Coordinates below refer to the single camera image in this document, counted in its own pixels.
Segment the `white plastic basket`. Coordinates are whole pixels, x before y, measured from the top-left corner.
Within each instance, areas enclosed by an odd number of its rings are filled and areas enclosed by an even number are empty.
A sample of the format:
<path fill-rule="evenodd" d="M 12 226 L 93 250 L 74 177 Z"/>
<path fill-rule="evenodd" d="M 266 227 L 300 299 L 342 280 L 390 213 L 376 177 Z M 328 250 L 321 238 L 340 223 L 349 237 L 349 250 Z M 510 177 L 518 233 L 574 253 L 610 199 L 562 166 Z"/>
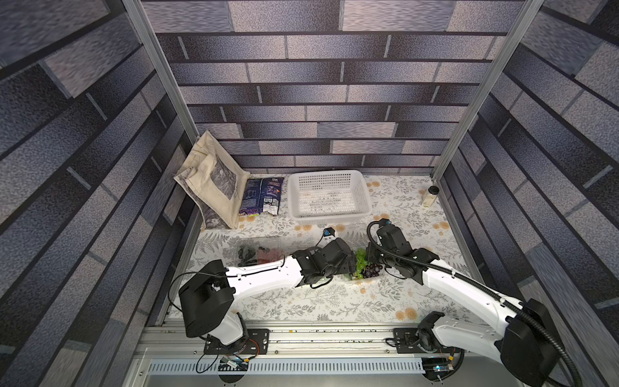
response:
<path fill-rule="evenodd" d="M 301 225 L 354 223 L 372 214 L 366 180 L 357 170 L 292 174 L 287 194 L 290 218 Z"/>

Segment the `red grape bunch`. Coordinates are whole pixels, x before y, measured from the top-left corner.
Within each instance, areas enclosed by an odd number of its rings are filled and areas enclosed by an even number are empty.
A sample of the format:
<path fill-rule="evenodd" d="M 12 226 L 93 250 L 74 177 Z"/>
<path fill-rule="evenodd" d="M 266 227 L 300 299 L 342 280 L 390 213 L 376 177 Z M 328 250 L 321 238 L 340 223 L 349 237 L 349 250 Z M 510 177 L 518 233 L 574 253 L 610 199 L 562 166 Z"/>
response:
<path fill-rule="evenodd" d="M 258 248 L 256 258 L 258 264 L 266 264 L 283 260 L 285 253 L 280 248 Z"/>

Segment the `floral tablecloth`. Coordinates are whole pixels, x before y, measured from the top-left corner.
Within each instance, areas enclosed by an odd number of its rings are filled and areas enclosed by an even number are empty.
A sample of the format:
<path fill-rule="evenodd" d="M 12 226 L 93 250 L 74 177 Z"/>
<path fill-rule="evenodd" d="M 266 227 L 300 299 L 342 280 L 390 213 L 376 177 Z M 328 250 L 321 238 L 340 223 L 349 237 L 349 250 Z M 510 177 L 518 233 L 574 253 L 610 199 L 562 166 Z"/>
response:
<path fill-rule="evenodd" d="M 422 205 L 422 197 L 431 185 L 422 176 L 364 176 L 372 212 L 355 223 L 331 223 L 335 234 L 352 250 L 366 248 L 366 227 L 373 220 L 388 218 L 400 227 L 415 248 L 426 248 L 436 253 L 462 273 L 470 274 L 475 264 L 467 259 L 458 244 L 455 233 L 458 206 L 446 184 L 436 202 Z M 179 272 L 182 285 L 190 279 L 190 272 L 206 263 L 221 259 L 224 264 L 240 264 L 238 251 L 243 247 L 275 249 L 277 258 L 316 244 L 324 246 L 322 238 L 327 224 L 301 225 L 290 216 L 288 188 L 282 188 L 278 215 L 261 214 L 240 219 L 235 230 L 206 229 L 190 244 L 190 256 L 181 263 Z M 442 311 L 469 323 L 480 319 L 448 296 L 430 290 L 411 280 L 402 280 L 395 269 L 381 271 L 376 277 L 351 280 L 337 276 L 317 290 L 308 286 L 279 289 L 245 298 L 233 306 L 246 320 L 338 323 L 416 323 L 432 311 Z"/>

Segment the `clear plastic clamshell container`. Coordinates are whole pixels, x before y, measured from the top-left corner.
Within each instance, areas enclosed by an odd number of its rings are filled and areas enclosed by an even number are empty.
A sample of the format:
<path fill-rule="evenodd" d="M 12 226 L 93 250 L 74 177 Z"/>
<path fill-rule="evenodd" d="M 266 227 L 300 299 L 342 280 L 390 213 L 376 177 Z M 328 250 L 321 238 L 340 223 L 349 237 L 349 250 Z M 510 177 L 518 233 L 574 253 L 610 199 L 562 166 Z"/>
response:
<path fill-rule="evenodd" d="M 284 242 L 279 237 L 243 239 L 237 248 L 240 267 L 281 261 L 286 257 Z"/>

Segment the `aluminium frame post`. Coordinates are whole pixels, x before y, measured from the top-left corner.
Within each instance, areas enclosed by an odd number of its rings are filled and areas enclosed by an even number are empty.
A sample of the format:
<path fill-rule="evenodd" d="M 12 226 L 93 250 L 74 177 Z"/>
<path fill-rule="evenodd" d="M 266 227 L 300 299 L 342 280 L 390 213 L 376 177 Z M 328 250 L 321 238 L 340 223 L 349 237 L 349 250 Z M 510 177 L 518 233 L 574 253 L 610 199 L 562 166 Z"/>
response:
<path fill-rule="evenodd" d="M 435 166 L 431 174 L 432 181 L 435 185 L 439 184 L 440 179 L 456 154 L 456 151 L 458 150 L 467 130 L 474 124 L 480 108 L 482 108 L 485 100 L 488 98 L 498 78 L 503 73 L 503 70 L 522 41 L 522 37 L 524 37 L 525 33 L 529 29 L 535 19 L 535 16 L 540 11 L 543 3 L 543 0 L 525 1 L 513 27 L 506 36 L 501 49 L 498 54 L 496 54 L 495 59 L 492 61 L 488 69 L 488 72 L 485 74 L 482 82 L 477 88 L 471 103 L 464 111 L 462 119 L 458 122 L 456 129 L 452 133 L 450 140 L 447 142 L 446 148 L 443 150 L 443 153 L 438 160 L 438 164 Z"/>
<path fill-rule="evenodd" d="M 144 49 L 146 50 L 146 53 L 148 54 L 148 57 L 153 64 L 166 93 L 169 95 L 172 106 L 177 112 L 186 135 L 188 136 L 190 142 L 195 144 L 199 137 L 198 129 L 193 121 L 193 118 L 191 117 L 189 108 L 182 96 L 182 92 L 172 73 L 172 69 L 165 57 L 159 40 L 156 37 L 156 33 L 154 32 L 148 20 L 148 16 L 143 9 L 141 1 L 122 0 L 122 3 L 135 28 L 135 31 L 137 32 L 137 35 L 142 41 Z"/>

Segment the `dark blue grape bunch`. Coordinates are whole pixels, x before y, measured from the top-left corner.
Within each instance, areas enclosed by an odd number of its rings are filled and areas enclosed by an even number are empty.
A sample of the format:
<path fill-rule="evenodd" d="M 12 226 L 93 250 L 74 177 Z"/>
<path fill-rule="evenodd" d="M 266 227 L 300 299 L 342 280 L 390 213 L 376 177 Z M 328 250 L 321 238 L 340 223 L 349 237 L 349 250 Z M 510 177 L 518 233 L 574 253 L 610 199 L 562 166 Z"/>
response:
<path fill-rule="evenodd" d="M 256 250 L 249 247 L 240 247 L 238 251 L 239 258 L 239 266 L 253 266 L 258 264 L 258 260 L 256 258 Z"/>

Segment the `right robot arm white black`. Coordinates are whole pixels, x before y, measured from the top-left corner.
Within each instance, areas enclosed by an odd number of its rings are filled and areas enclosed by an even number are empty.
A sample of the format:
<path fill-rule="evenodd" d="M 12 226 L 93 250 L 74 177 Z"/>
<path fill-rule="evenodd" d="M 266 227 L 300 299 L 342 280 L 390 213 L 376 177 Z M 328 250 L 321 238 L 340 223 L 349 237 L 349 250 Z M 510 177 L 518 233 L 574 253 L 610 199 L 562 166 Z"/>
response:
<path fill-rule="evenodd" d="M 458 272 L 431 251 L 412 248 L 388 219 L 370 222 L 366 233 L 369 261 L 448 296 L 482 320 L 482 324 L 464 323 L 432 312 L 418 325 L 419 345 L 428 351 L 453 347 L 488 357 L 528 386 L 551 380 L 564 345 L 543 303 L 502 294 Z"/>

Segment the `green circuit board right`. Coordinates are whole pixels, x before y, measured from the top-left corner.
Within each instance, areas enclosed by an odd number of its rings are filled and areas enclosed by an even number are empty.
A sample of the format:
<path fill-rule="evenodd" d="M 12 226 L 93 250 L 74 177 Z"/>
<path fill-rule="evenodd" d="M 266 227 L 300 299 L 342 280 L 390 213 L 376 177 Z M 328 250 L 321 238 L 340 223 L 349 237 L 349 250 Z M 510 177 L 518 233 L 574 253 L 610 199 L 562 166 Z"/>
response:
<path fill-rule="evenodd" d="M 423 376 L 431 382 L 442 382 L 454 372 L 454 365 L 448 358 L 422 358 Z"/>

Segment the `right aluminium frame post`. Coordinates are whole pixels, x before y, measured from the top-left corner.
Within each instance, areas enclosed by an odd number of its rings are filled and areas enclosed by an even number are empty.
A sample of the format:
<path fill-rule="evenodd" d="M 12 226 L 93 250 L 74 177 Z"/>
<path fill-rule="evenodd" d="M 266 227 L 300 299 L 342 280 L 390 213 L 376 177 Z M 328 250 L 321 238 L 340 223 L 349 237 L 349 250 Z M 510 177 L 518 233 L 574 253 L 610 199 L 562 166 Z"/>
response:
<path fill-rule="evenodd" d="M 488 72 L 485 74 L 482 82 L 477 88 L 471 103 L 464 111 L 462 119 L 458 122 L 456 129 L 452 133 L 450 140 L 447 142 L 446 148 L 443 150 L 443 153 L 438 160 L 438 164 L 435 166 L 431 174 L 432 181 L 435 185 L 439 184 L 440 179 L 456 154 L 456 151 L 458 150 L 467 130 L 474 124 L 480 108 L 482 108 L 485 100 L 488 98 L 498 78 L 503 73 L 503 70 L 522 41 L 522 37 L 524 37 L 525 33 L 529 29 L 535 19 L 535 16 L 540 11 L 543 3 L 543 0 L 525 1 L 513 27 L 506 36 L 501 49 L 498 54 L 496 54 L 495 59 L 492 61 L 488 69 Z"/>

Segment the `blue snack bag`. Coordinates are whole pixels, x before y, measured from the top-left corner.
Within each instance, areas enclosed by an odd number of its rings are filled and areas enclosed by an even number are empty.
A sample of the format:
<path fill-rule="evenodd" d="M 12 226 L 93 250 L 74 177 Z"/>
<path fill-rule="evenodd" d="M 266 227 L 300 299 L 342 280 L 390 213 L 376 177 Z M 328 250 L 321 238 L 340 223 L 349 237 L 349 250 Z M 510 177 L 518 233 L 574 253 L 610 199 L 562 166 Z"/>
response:
<path fill-rule="evenodd" d="M 248 179 L 240 207 L 240 216 L 258 216 L 266 213 L 278 216 L 283 177 Z"/>

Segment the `aluminium rail base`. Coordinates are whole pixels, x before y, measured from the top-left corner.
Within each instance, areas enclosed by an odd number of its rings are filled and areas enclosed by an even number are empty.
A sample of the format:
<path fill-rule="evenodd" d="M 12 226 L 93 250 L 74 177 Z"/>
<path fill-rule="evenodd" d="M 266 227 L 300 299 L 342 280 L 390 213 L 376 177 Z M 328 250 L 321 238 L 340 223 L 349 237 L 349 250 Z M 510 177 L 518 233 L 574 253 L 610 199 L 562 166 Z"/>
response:
<path fill-rule="evenodd" d="M 395 325 L 249 322 L 270 332 L 267 352 L 249 365 L 206 355 L 180 319 L 148 327 L 125 386 L 430 386 L 425 354 L 399 354 L 385 343 Z"/>

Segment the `beige canvas tote bag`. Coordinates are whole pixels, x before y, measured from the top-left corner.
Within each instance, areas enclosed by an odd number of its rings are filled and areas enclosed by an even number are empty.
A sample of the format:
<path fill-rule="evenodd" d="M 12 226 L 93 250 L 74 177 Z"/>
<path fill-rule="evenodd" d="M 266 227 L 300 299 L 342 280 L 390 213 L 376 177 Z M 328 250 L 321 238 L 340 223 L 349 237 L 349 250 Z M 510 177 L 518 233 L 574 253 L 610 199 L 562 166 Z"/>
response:
<path fill-rule="evenodd" d="M 239 225 L 250 172 L 243 170 L 210 132 L 200 136 L 174 180 L 198 207 L 203 230 Z"/>

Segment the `small bottle black cap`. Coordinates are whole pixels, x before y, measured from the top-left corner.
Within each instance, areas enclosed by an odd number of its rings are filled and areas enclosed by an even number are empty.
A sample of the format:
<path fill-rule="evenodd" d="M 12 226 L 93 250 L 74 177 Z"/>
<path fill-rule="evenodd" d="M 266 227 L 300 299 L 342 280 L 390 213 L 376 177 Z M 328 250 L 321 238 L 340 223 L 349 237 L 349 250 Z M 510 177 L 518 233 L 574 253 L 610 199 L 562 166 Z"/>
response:
<path fill-rule="evenodd" d="M 430 186 L 422 196 L 422 205 L 426 208 L 433 206 L 436 199 L 438 198 L 439 193 L 440 188 L 438 188 L 436 185 Z"/>

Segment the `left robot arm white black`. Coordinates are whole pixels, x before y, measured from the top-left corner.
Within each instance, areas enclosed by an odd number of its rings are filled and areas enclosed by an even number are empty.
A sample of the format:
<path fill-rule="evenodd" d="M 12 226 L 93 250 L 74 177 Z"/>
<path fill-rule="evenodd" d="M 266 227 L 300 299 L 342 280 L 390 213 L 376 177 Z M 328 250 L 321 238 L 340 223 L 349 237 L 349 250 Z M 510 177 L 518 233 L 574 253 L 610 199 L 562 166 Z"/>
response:
<path fill-rule="evenodd" d="M 221 260 L 211 261 L 192 272 L 178 292 L 185 335 L 206 340 L 225 354 L 240 352 L 251 335 L 241 314 L 233 311 L 236 303 L 273 290 L 314 289 L 323 279 L 355 273 L 356 267 L 355 253 L 340 238 L 266 264 L 226 267 Z"/>

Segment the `left aluminium frame post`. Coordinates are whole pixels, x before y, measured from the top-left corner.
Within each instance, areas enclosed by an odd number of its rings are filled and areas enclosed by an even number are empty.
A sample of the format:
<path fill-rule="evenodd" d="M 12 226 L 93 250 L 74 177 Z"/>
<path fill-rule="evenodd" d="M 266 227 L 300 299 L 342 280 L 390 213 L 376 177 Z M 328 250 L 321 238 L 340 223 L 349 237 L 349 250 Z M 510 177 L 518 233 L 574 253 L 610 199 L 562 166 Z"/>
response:
<path fill-rule="evenodd" d="M 198 129 L 193 121 L 193 118 L 191 117 L 189 108 L 182 96 L 182 92 L 172 73 L 172 69 L 165 57 L 159 40 L 156 37 L 156 33 L 154 32 L 148 20 L 148 16 L 143 9 L 141 1 L 122 0 L 122 3 L 135 28 L 135 31 L 137 32 L 137 35 L 142 41 L 144 49 L 146 50 L 146 53 L 148 54 L 148 57 L 153 64 L 166 93 L 169 95 L 172 106 L 177 112 L 186 135 L 188 136 L 190 142 L 195 144 L 199 137 Z"/>

